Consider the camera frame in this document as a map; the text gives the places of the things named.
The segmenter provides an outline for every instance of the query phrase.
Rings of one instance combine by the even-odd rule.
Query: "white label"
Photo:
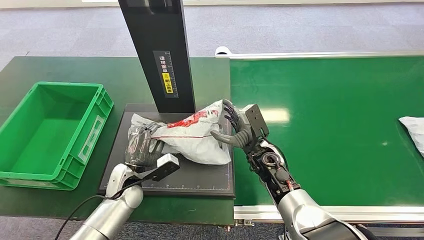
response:
[[[31,181],[31,180],[22,180],[22,179],[8,179],[8,183],[14,185],[25,185],[25,186],[33,186],[33,187],[49,187],[49,188],[58,188],[58,186],[54,185],[51,182],[43,182],[43,181]]]

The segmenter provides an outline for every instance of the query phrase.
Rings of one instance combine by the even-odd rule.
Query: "gray carpet floor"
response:
[[[191,6],[184,11],[192,57],[213,56],[218,46],[227,46],[233,53],[424,50],[422,3]],[[0,70],[14,56],[137,54],[118,7],[3,9]],[[53,239],[61,223],[56,219],[0,217],[0,239]],[[80,224],[70,222],[62,239],[69,238]],[[276,240],[282,231],[279,224],[224,232],[214,226],[131,222],[117,239]]]

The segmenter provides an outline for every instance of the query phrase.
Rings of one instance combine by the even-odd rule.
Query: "cable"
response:
[[[72,218],[72,216],[75,214],[75,212],[76,211],[78,211],[78,209],[80,209],[81,208],[81,206],[82,205],[84,205],[86,202],[88,202],[89,200],[91,200],[91,199],[95,199],[95,198],[101,198],[101,199],[103,199],[103,200],[115,200],[115,199],[117,199],[117,198],[119,198],[120,196],[121,196],[121,194],[125,191],[125,190],[127,190],[127,189],[129,189],[129,188],[131,188],[131,187],[133,187],[133,186],[135,186],[135,185],[139,185],[139,184],[141,184],[142,182],[144,182],[146,179],[141,179],[141,180],[138,180],[138,181],[136,181],[136,182],[133,182],[133,183],[131,183],[130,185],[128,185],[128,186],[126,186],[126,187],[123,187],[121,190],[119,190],[119,191],[117,191],[112,197],[106,197],[106,196],[103,196],[103,195],[94,195],[94,196],[91,196],[91,197],[89,197],[89,198],[87,198],[87,199],[85,199],[84,201],[82,201],[71,213],[70,213],[70,215],[66,218],[66,220],[63,222],[63,224],[62,224],[62,226],[60,227],[60,229],[59,229],[59,231],[57,232],[57,235],[56,235],[56,237],[54,238],[54,240],[58,240],[59,239],[59,236],[61,235],[61,232],[62,232],[62,230],[65,228],[65,225],[69,222],[69,220]]]
[[[284,156],[283,151],[281,151],[281,149],[280,149],[277,145],[275,145],[274,143],[270,142],[270,141],[267,139],[267,137],[266,137],[266,136],[262,136],[262,138],[263,138],[263,139],[265,139],[265,141],[267,141],[269,144],[273,145],[273,146],[274,146],[274,147],[275,147],[275,148],[279,151],[279,153],[281,154],[282,158],[284,159],[284,163],[285,163],[285,166],[286,166],[287,171],[288,171],[288,170],[289,170],[289,162],[287,161],[286,156]]]

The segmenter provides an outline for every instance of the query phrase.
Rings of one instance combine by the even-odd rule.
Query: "yellow warning label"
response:
[[[163,83],[165,84],[166,93],[167,94],[174,93],[172,89],[170,74],[168,72],[162,72],[162,77],[163,77]]]

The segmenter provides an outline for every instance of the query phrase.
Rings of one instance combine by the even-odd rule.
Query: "black scale platform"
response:
[[[162,123],[174,123],[190,115],[189,113],[158,113],[154,105],[127,104],[98,187],[100,194],[105,194],[113,168],[125,161],[124,152],[128,145],[128,129],[131,126],[133,114]],[[221,126],[225,133],[231,133],[231,125],[226,119],[223,119]],[[229,149],[233,159],[232,148]],[[180,169],[159,182],[151,180],[143,182],[144,194],[235,197],[233,161],[226,165],[205,165],[190,161],[181,154],[175,154],[175,156],[178,158]]]

